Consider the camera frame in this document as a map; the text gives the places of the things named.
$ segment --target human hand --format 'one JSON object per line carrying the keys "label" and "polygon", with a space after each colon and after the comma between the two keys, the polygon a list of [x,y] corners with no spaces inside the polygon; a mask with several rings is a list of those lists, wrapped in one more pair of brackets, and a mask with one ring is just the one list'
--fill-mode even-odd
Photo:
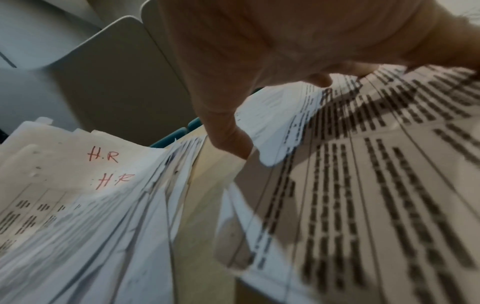
{"label": "human hand", "polygon": [[375,64],[480,67],[480,29],[434,0],[159,0],[193,107],[212,144],[246,159],[235,110],[258,87]]}

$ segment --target red ink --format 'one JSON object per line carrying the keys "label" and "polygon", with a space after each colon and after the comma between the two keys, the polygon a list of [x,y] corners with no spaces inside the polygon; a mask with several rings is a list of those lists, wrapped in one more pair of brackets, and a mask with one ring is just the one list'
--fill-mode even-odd
{"label": "red ink", "polygon": [[98,187],[97,187],[95,190],[98,190],[98,189],[102,186],[102,184],[103,184],[104,182],[105,182],[105,185],[103,185],[103,186],[106,187],[107,184],[109,183],[110,179],[112,178],[112,176],[113,176],[113,173],[110,174],[110,177],[107,179],[107,174],[104,173],[104,174],[103,174],[103,178],[99,179],[100,184],[98,185]]}
{"label": "red ink", "polygon": [[131,178],[132,176],[135,176],[135,174],[124,174],[118,177],[118,182],[115,183],[117,185],[120,182],[129,182],[130,180],[127,178]]}
{"label": "red ink", "polygon": [[98,152],[96,154],[94,154],[95,152],[95,146],[93,146],[93,148],[91,149],[91,152],[90,153],[87,153],[87,155],[90,155],[90,159],[88,161],[92,161],[92,156],[95,156],[95,159],[99,158],[100,157],[100,150],[102,148],[98,147]]}
{"label": "red ink", "polygon": [[119,163],[119,162],[117,162],[116,159],[114,159],[114,157],[115,157],[115,156],[118,156],[118,155],[119,155],[118,152],[111,151],[111,152],[109,152],[108,155],[106,156],[106,159],[107,159],[107,160],[113,159],[113,160],[115,161],[115,163]]}

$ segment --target gray chair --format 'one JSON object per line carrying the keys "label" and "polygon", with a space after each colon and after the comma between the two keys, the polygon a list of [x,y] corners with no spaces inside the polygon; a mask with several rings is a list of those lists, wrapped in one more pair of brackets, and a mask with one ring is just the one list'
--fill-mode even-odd
{"label": "gray chair", "polygon": [[0,68],[0,129],[50,117],[150,145],[196,117],[190,97],[143,24],[124,17],[36,70]]}
{"label": "gray chair", "polygon": [[177,64],[177,59],[165,31],[165,27],[160,15],[159,5],[157,0],[148,0],[141,6],[140,10],[141,21],[145,25],[146,30],[155,41],[158,48],[165,56],[168,63],[171,65],[180,81],[185,84],[180,67]]}

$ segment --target table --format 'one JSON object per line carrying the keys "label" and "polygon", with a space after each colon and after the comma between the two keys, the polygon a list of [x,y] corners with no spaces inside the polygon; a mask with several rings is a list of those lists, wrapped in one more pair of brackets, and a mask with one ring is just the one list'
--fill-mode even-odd
{"label": "table", "polygon": [[[205,133],[202,126],[182,140]],[[213,256],[222,191],[244,163],[216,149],[207,138],[193,165],[180,228],[173,243],[173,277],[179,304],[272,303],[235,280]]]}

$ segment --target stack of paper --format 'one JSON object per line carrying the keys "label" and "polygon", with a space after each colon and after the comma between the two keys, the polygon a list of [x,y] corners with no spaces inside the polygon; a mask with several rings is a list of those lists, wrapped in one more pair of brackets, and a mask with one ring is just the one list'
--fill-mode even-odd
{"label": "stack of paper", "polygon": [[0,303],[173,303],[170,240],[204,139],[23,123],[0,146]]}
{"label": "stack of paper", "polygon": [[480,81],[404,70],[245,103],[258,151],[223,194],[219,261],[279,302],[478,303]]}

